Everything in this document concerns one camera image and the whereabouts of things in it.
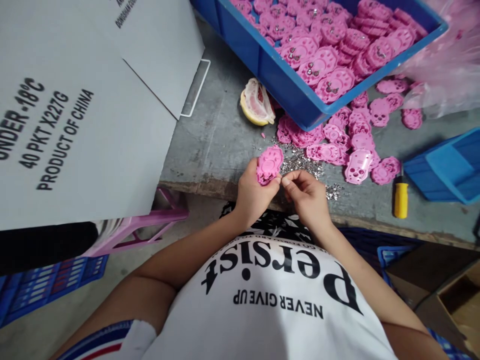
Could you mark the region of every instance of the blue plastic tray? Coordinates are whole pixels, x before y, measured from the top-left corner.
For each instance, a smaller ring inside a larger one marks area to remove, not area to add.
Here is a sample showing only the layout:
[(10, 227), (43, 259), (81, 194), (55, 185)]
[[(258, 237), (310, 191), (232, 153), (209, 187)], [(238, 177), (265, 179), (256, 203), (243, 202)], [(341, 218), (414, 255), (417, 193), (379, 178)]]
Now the blue plastic tray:
[(76, 257), (0, 277), (0, 328), (51, 303), (105, 272), (109, 256)]
[(403, 164), (406, 174), (432, 202), (480, 200), (480, 127), (432, 147)]
[[(328, 120), (341, 107), (347, 105), (361, 92), (390, 74), (393, 69), (411, 58), (448, 29), (448, 25), (419, 0), (379, 0), (393, 10), (400, 8), (409, 13), (429, 34), (359, 83), (340, 99), (327, 105), (320, 100), (317, 94), (229, 0), (190, 1), (254, 76), (265, 85), (270, 94), (295, 120), (298, 126), (305, 131), (310, 131)], [(338, 0), (336, 2), (353, 15), (357, 14), (357, 0)]]

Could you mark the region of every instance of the yellow screwdriver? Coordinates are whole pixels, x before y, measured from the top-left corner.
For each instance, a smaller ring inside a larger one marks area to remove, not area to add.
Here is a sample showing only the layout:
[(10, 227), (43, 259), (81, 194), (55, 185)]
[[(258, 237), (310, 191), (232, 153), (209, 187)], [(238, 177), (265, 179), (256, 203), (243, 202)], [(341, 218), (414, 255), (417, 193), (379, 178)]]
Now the yellow screwdriver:
[(400, 176), (395, 184), (395, 209), (394, 215), (399, 219), (406, 219), (409, 213), (409, 185), (404, 182), (404, 164), (401, 164)]

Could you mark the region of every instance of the concrete table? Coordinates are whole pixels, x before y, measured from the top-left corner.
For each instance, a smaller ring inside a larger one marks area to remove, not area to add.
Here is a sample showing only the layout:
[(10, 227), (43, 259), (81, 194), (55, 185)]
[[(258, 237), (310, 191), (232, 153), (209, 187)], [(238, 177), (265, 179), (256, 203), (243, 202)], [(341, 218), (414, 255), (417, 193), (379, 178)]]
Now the concrete table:
[[(205, 43), (203, 58), (211, 60), (211, 67), (192, 117), (182, 117), (176, 125), (159, 184), (181, 192), (235, 200), (237, 183), (248, 161), (272, 145), (276, 125), (258, 127), (245, 118), (239, 105), (240, 93), (253, 75), (208, 24), (200, 22), (199, 26)], [(369, 95), (370, 99), (381, 96), (373, 88)], [(374, 127), (372, 133), (381, 158), (407, 160), (478, 126), (479, 119), (476, 109), (427, 120), (420, 129), (409, 130), (401, 122), (400, 111), (396, 111), (387, 127)], [(348, 193), (329, 201), (335, 223), (480, 250), (474, 235), (479, 203), (464, 206), (429, 202), (410, 185), (408, 218), (397, 219), (392, 215), (392, 184), (378, 186), (367, 179), (361, 185), (351, 185), (344, 181), (342, 170), (325, 164), (320, 179), (327, 185), (341, 184)], [(286, 210), (286, 201), (279, 195), (271, 207)]]

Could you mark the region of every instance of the pink plastic stool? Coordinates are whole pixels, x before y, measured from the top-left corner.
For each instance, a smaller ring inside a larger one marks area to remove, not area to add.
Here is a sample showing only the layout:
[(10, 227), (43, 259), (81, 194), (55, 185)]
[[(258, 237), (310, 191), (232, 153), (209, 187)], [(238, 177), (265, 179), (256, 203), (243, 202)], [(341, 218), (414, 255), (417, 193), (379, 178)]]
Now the pink plastic stool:
[[(118, 229), (110, 237), (104, 241), (93, 244), (93, 246), (89, 248), (82, 256), (94, 258), (148, 244), (158, 243), (160, 240), (162, 240), (162, 234), (170, 229), (173, 224), (189, 217), (190, 212), (187, 209), (179, 208), (169, 190), (158, 187), (157, 191), (163, 195), (171, 207), (170, 209), (152, 210), (150, 214), (144, 216), (125, 217), (121, 221)], [(152, 238), (141, 239), (136, 234), (136, 231), (140, 228), (158, 226), (162, 224), (165, 225)], [(133, 235), (134, 240), (122, 242), (130, 234)]]

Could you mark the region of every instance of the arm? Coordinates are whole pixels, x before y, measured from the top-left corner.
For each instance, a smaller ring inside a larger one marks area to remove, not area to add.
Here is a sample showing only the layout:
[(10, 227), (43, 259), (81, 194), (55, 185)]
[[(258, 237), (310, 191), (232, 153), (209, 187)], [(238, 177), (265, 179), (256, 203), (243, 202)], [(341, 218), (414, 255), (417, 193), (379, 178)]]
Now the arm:
[(253, 158), (238, 184), (235, 210), (206, 228), (156, 253), (123, 279), (90, 318), (52, 356), (56, 359), (88, 335), (124, 320), (143, 320), (162, 331), (177, 292), (215, 252), (247, 230), (280, 189), (280, 175), (269, 185), (257, 182)]
[(382, 323), (395, 355), (399, 359), (447, 359), (417, 315), (334, 226), (325, 185), (305, 170), (288, 173), (282, 185), (317, 244), (341, 262), (360, 289)]

